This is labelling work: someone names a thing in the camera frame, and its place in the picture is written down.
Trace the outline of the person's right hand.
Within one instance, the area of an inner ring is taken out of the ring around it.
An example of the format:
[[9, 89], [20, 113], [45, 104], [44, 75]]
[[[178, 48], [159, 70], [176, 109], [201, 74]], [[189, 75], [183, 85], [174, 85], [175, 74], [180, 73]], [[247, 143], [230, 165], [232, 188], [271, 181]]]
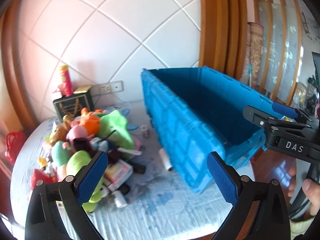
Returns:
[[294, 193], [294, 199], [290, 201], [291, 205], [288, 209], [289, 217], [292, 220], [300, 219], [310, 206], [310, 200], [308, 200], [302, 189], [302, 185], [306, 179], [310, 179], [317, 184], [319, 183], [319, 164], [310, 165], [305, 177], [301, 178], [300, 184], [298, 183], [298, 179], [296, 179], [297, 186], [300, 185], [300, 188], [296, 188], [299, 189], [299, 191]]

